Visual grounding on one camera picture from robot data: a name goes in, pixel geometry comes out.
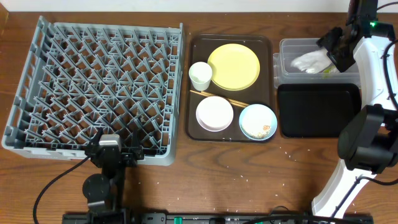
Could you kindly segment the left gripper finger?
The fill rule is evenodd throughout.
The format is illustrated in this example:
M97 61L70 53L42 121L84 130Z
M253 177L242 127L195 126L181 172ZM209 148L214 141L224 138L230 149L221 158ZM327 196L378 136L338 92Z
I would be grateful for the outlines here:
M85 155L86 156L92 156L96 154L99 149L100 149L100 139L101 136L103 135L103 129L99 128L94 135L93 139L88 143L88 145L85 147Z
M136 160L143 160L144 159L144 151L140 144L140 140L137 134L137 130L135 129L132 133L132 140L131 140L131 152L134 154L134 158Z

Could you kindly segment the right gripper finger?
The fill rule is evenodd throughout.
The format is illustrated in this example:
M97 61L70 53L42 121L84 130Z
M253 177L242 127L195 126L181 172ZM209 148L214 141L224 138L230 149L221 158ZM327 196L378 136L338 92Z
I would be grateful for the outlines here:
M345 56L344 50L342 47L325 47L326 48L326 55L334 64L339 72L344 72L345 70Z
M331 52L338 45L338 41L342 35L343 29L340 27L334 27L317 40L317 45L320 48L323 47L328 52Z

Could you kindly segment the green snack wrapper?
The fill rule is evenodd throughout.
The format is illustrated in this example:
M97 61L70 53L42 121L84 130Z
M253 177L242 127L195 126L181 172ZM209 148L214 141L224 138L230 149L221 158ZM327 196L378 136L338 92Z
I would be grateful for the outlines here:
M334 65L330 65L329 67L327 67L326 69L324 69L322 71L322 73L325 74L332 74L332 73L339 73L340 71L334 66Z

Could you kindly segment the white paper napkin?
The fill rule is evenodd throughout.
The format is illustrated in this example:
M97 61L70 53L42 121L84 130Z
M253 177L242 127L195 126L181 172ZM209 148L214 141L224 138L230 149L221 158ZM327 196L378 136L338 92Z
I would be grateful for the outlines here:
M293 59L290 66L305 73L320 73L331 64L332 62L327 56L327 50L320 49Z

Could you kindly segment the white round bowl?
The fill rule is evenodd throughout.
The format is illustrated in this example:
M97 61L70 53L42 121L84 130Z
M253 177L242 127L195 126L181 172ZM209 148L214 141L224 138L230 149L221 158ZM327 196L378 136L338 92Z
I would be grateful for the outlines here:
M226 129L233 121L234 111L231 103L220 96L209 96L199 102L196 108L198 124L210 132Z

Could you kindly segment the pile of rice waste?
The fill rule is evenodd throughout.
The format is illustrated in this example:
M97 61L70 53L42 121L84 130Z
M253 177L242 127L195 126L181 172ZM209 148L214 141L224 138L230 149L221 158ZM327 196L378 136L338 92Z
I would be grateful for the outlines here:
M266 124L249 123L244 125L245 132L254 139L264 139L271 131L271 127Z

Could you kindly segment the light blue bowl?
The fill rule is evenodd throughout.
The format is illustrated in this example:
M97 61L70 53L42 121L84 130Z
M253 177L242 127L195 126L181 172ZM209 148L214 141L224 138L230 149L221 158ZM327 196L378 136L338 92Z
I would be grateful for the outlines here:
M270 133L264 139L254 139L250 137L244 130L244 125L249 123L266 124L271 127ZM239 115L239 127L241 132L250 140L267 141L277 131L278 121L275 113L266 105L253 104L247 106Z

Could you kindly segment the white plastic cup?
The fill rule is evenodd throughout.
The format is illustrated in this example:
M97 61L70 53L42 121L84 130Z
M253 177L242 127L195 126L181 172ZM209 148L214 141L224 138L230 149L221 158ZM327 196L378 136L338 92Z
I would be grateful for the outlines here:
M198 91L205 91L209 87L212 74L211 66L205 62L194 63L188 71L191 83Z

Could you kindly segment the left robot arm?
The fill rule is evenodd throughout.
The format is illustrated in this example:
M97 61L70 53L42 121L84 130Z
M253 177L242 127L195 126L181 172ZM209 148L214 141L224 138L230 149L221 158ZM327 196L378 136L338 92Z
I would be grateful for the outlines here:
M127 167L136 167L144 158L137 132L134 131L122 147L118 134L104 134L99 129L85 149L91 163L101 173L89 176L83 183L82 192L88 204L88 223L134 223L130 208L122 207Z

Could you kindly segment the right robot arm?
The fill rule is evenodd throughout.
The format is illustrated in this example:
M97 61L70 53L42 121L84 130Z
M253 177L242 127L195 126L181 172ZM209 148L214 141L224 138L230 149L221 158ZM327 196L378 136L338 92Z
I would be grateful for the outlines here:
M377 0L351 1L345 28L335 27L317 44L344 72L357 65L362 108L340 132L338 165L312 200L312 214L338 223L359 191L397 164L397 73L393 25L377 18Z

